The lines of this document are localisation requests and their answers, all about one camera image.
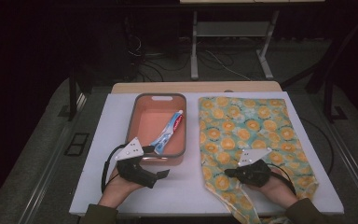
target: gray floor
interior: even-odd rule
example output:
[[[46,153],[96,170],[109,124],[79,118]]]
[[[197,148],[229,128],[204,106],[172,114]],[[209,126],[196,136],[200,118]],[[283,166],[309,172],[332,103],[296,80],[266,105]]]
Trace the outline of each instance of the gray floor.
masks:
[[[272,80],[285,81],[318,62],[329,44],[329,41],[325,40],[272,41],[267,54],[274,76]],[[223,44],[201,41],[199,57],[204,63],[199,61],[200,81],[246,80],[243,76],[251,80],[265,80],[255,57],[255,49],[259,46],[259,41],[250,39]],[[233,64],[229,69],[241,75],[222,69],[215,58],[205,50],[213,52],[223,63],[230,63],[232,60]],[[154,65],[164,81],[191,81],[188,49],[184,50],[178,59],[156,59],[157,53],[159,52],[150,49],[150,60],[161,67],[147,64]],[[149,67],[141,66],[141,72],[160,81],[160,76]],[[143,81],[143,78],[138,76],[135,81]],[[326,171],[330,166],[332,154],[321,130],[328,135],[335,156],[329,176],[345,208],[345,214],[340,217],[345,223],[358,223],[357,176],[348,169],[345,155],[342,153],[342,148],[347,149],[358,164],[358,111],[345,94],[335,88],[333,103],[344,110],[348,119],[329,124],[321,114],[323,93],[306,94],[304,87],[307,81],[308,79],[304,78],[290,86],[287,91]],[[0,223],[78,222],[78,217],[70,215],[68,211],[104,100],[110,90],[111,87],[108,86],[94,88],[92,94],[80,101],[79,112],[75,119],[69,122],[66,117],[59,116],[62,108],[69,104],[67,80],[58,87],[45,115],[0,190]],[[75,133],[89,133],[85,151],[80,157],[64,156],[63,152]]]

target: dark background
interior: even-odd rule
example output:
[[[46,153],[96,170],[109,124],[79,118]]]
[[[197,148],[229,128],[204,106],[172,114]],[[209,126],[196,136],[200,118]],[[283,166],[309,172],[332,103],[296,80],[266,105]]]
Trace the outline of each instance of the dark background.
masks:
[[[90,91],[96,85],[131,81],[133,61],[127,53],[130,34],[175,53],[177,37],[191,32],[191,12],[62,13],[52,8],[54,4],[0,1],[0,187],[52,93],[70,71],[76,71],[82,91]],[[213,14],[212,18],[219,19],[219,15]],[[274,38],[327,38],[339,46],[356,22],[358,1],[327,1],[317,9],[286,8],[281,10]],[[358,32],[331,74],[358,107]]]

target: person's left hand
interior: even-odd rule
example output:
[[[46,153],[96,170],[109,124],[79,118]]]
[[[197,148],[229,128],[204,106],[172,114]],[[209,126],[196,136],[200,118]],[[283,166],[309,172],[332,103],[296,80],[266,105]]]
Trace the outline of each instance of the person's left hand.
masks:
[[[143,186],[130,182],[122,178],[118,174],[117,168],[115,168],[110,175],[109,179],[114,178],[106,186],[101,200],[98,202],[99,205],[117,208],[121,205],[124,200],[135,190],[141,189]]]

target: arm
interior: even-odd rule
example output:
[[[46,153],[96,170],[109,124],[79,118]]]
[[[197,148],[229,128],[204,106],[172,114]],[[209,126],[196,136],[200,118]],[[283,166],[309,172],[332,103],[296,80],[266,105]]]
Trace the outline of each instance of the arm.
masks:
[[[272,172],[281,174],[278,169]],[[270,201],[286,209],[286,216],[295,224],[336,224],[342,223],[332,217],[323,215],[312,204],[310,199],[299,200],[296,195],[281,180],[270,177],[267,184],[261,188],[249,186],[263,193]]]
[[[117,207],[135,190],[143,186],[127,181],[115,170],[110,175],[111,181],[106,186],[98,204],[90,204],[84,216],[83,224],[115,224]]]

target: hand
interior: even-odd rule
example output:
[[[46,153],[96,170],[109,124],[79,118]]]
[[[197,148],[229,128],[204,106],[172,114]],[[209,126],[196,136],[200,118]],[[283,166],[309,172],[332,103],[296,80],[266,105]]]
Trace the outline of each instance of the hand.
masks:
[[[272,168],[272,172],[281,175],[279,169]],[[261,188],[249,186],[249,189],[254,189],[263,193],[270,201],[287,209],[292,204],[298,201],[296,195],[278,178],[271,176],[269,181]]]
[[[135,190],[141,189],[143,186],[130,182],[124,178],[122,178],[118,174],[117,168],[113,170],[109,179],[114,178],[109,184],[106,186],[105,191],[103,192],[103,196],[101,200],[98,202],[99,205],[103,205],[106,207],[117,208],[121,205],[124,200]]]

